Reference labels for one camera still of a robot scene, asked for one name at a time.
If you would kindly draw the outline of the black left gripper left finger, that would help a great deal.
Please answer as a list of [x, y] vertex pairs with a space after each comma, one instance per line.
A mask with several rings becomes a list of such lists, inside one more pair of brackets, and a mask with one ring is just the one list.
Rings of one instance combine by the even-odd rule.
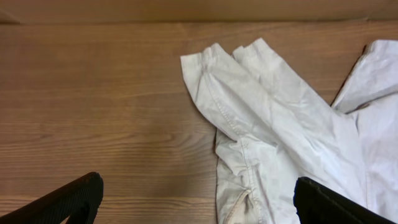
[[97, 172], [86, 175], [1, 217], [10, 224], [93, 224], [103, 199], [104, 183]]

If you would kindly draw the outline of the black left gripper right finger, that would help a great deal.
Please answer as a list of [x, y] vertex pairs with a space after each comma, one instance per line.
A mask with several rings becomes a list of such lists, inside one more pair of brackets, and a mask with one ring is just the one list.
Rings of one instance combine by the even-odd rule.
[[294, 206], [301, 224], [394, 224], [308, 177], [296, 181]]

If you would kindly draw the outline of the beige shorts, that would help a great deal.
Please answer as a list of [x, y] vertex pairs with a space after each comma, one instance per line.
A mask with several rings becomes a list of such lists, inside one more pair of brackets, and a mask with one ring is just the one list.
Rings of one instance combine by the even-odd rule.
[[298, 223], [303, 176], [397, 221], [396, 41], [371, 43], [332, 104], [262, 39], [180, 61], [195, 106], [217, 129], [219, 223]]

